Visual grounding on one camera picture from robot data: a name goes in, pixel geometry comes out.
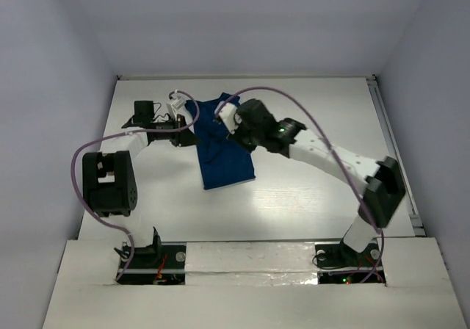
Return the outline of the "blue mickey mouse t-shirt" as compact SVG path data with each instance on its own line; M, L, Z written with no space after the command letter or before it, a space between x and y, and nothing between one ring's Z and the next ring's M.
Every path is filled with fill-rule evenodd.
M200 110L194 133L198 162L205 190L226 187L256 178L253 160L248 151L228 138L227 128L214 120L218 104L230 95L222 93L209 101L187 101L185 109L194 117Z

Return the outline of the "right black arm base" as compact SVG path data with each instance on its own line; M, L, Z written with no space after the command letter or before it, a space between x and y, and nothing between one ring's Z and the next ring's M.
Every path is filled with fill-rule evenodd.
M377 242L369 243L360 253L341 242L320 242L315 244L312 263L317 268L319 284L385 284L380 255Z

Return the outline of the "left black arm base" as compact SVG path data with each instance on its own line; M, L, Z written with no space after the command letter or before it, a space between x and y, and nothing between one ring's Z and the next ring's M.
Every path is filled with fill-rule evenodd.
M152 245L138 247L129 267L117 282L122 285L184 285L186 243L167 243L155 250Z

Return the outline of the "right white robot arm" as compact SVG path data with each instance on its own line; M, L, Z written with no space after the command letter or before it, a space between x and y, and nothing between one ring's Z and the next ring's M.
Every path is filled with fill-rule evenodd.
M355 264L379 230L388 227L405 196L399 163L386 156L375 160L330 144L292 118L276 120L258 99L226 104L218 118L231 138L248 151L263 147L311 165L352 187L359 197L358 214L338 246L339 258Z

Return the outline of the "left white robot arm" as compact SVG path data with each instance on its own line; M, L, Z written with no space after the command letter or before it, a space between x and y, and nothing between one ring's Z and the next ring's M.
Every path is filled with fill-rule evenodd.
M83 155L83 198L99 220L108 223L113 216L129 217L135 210L133 159L152 142L166 140L177 148L198 144L182 112L186 102L180 95L171 98L166 119L159 121L153 101L135 101L134 114L106 141L105 150Z

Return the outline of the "silver foil tape strip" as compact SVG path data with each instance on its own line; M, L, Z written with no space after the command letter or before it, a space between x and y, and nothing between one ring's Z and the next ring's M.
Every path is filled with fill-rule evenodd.
M301 286L318 284L312 242L191 242L188 286Z

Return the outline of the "aluminium rail at table edge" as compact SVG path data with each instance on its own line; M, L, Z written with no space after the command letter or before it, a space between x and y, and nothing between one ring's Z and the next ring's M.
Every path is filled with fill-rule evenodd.
M417 237L426 237L427 233L422 222L421 216L419 215L416 202L411 190L411 186L408 180L408 177L405 172L402 158L400 156L399 148L397 146L397 141L394 137L394 132L391 127L388 114L386 112L385 104L383 97L380 92L379 84L376 75L371 75L366 77L366 83L369 89L369 93L372 99L372 102L377 113L378 120L380 122L380 127L382 129L387 149L389 153L398 161L400 172L404 179L405 183L405 205L408 211L408 215L411 220L411 225L413 227L413 232Z

